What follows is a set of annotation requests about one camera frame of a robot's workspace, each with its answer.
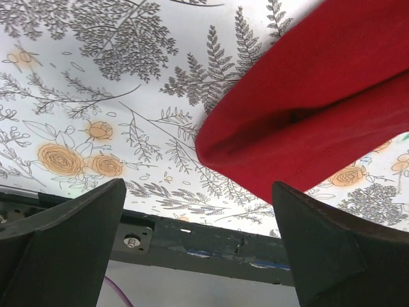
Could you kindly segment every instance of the floral tablecloth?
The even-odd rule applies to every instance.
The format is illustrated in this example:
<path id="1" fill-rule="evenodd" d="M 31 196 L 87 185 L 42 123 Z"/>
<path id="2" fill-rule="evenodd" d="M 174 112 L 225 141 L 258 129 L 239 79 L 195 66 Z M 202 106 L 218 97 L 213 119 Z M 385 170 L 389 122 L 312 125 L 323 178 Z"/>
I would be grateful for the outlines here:
<path id="1" fill-rule="evenodd" d="M 73 198 L 123 177 L 126 209 L 278 236 L 272 207 L 200 165 L 194 138 L 318 4 L 1 1 L 0 184 Z M 307 194 L 406 230 L 408 150 L 397 136 Z"/>

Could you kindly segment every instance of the purple cable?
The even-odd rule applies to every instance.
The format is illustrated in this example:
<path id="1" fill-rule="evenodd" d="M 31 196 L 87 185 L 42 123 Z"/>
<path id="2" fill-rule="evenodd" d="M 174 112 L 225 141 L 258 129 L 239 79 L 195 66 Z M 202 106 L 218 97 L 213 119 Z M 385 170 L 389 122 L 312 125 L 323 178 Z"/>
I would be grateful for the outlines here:
<path id="1" fill-rule="evenodd" d="M 107 276 L 104 276 L 104 282 L 106 282 L 115 291 L 115 293 L 120 297 L 126 307 L 134 307 L 125 293 L 123 293 L 123 291 L 120 289 L 120 287 L 117 286 L 117 284 L 115 284 L 115 282 L 113 282 Z"/>

